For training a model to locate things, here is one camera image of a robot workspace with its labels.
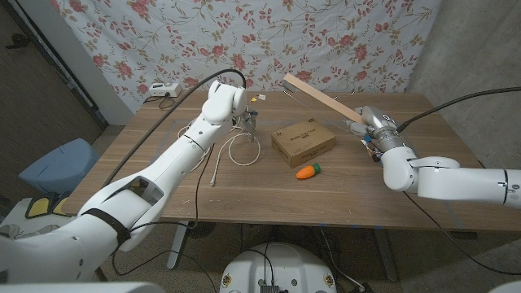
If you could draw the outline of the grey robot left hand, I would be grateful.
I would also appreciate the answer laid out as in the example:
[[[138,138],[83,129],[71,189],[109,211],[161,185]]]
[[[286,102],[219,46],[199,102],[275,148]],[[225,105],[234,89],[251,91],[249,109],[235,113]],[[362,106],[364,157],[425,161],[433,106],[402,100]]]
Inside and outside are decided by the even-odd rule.
[[[241,121],[243,122],[243,129],[247,133],[249,142],[253,142],[255,139],[257,116],[258,112],[249,108],[247,108],[240,116]]]

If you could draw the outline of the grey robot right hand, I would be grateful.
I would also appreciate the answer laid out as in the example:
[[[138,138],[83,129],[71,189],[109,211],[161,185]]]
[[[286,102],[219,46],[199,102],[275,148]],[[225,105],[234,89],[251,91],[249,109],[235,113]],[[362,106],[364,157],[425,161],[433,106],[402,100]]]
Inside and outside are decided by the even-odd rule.
[[[376,107],[364,106],[355,109],[361,122],[345,118],[348,131],[360,138],[370,138],[370,142],[382,153],[396,147],[403,147],[403,139],[397,132],[395,121]]]

